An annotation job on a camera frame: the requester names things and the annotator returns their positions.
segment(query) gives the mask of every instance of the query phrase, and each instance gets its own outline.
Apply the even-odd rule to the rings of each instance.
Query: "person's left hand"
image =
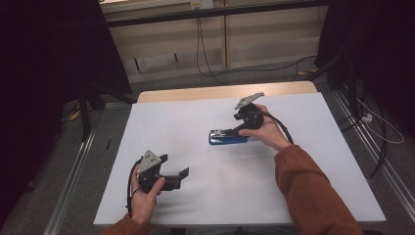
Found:
[[[134,169],[131,178],[131,192],[140,188],[140,184],[137,178],[137,170],[140,165],[137,165]],[[132,196],[132,215],[131,218],[138,224],[149,224],[152,219],[153,212],[156,207],[157,195],[161,193],[161,188],[165,183],[165,179],[162,177],[156,181],[152,190],[146,194],[140,189]]]

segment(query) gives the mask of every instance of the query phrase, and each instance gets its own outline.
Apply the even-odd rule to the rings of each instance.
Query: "table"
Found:
[[[385,220],[321,94],[311,82],[287,82],[142,93],[132,108],[94,224],[113,224],[126,213],[129,169],[148,149],[159,156],[168,154],[169,160],[161,166],[164,175],[190,168],[180,190],[159,196],[153,224],[292,223],[275,184],[275,150],[259,141],[208,144],[209,130],[239,124],[232,117],[239,99],[260,91],[265,97],[256,102],[285,123],[295,143],[325,171],[354,217],[360,222]]]

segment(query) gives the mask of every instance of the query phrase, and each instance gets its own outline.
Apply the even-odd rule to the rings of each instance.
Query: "white cable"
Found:
[[[380,118],[381,120],[383,120],[384,122],[386,122],[390,127],[392,127],[393,129],[394,129],[394,131],[396,131],[399,135],[400,135],[400,137],[402,137],[402,140],[400,140],[400,141],[391,141],[391,140],[389,140],[389,139],[385,139],[384,137],[382,137],[380,134],[378,134],[378,133],[376,133],[372,128],[370,128],[370,126],[369,126],[369,123],[367,122],[367,121],[365,121],[365,123],[366,123],[366,126],[367,126],[367,128],[370,130],[370,131],[372,131],[376,136],[378,136],[379,138],[381,138],[381,139],[383,139],[383,140],[385,140],[385,141],[388,141],[389,143],[391,143],[391,144],[401,144],[401,143],[403,143],[403,141],[405,141],[405,138],[403,137],[403,135],[402,135],[402,133],[400,133],[400,131],[398,131],[396,128],[394,128],[394,126],[392,125],[392,124],[390,124],[387,120],[385,120],[385,119],[383,119],[383,118],[381,118],[381,117],[379,117],[377,114],[375,114],[375,112],[373,112],[373,111],[371,111],[369,108],[367,108],[367,106],[365,106],[364,104],[363,104],[363,102],[361,102],[359,99],[357,99],[357,101],[364,107],[364,108],[366,108],[366,110],[368,110],[370,113],[372,113],[374,116],[376,116],[376,117],[378,117],[378,118]]]

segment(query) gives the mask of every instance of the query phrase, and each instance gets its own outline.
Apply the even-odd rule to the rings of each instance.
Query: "person's right hand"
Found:
[[[265,106],[256,105],[262,112],[268,112]],[[242,129],[238,132],[242,136],[254,136],[258,138],[262,143],[274,148],[277,151],[292,145],[283,132],[281,131],[278,123],[270,117],[263,117],[263,125],[260,129]]]

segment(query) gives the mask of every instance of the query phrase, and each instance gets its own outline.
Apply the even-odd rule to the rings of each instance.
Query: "long sleeve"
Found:
[[[137,224],[126,214],[122,220],[104,230],[102,235],[149,235],[150,231],[150,224]]]
[[[275,178],[299,234],[362,234],[311,156],[293,145],[275,156]]]

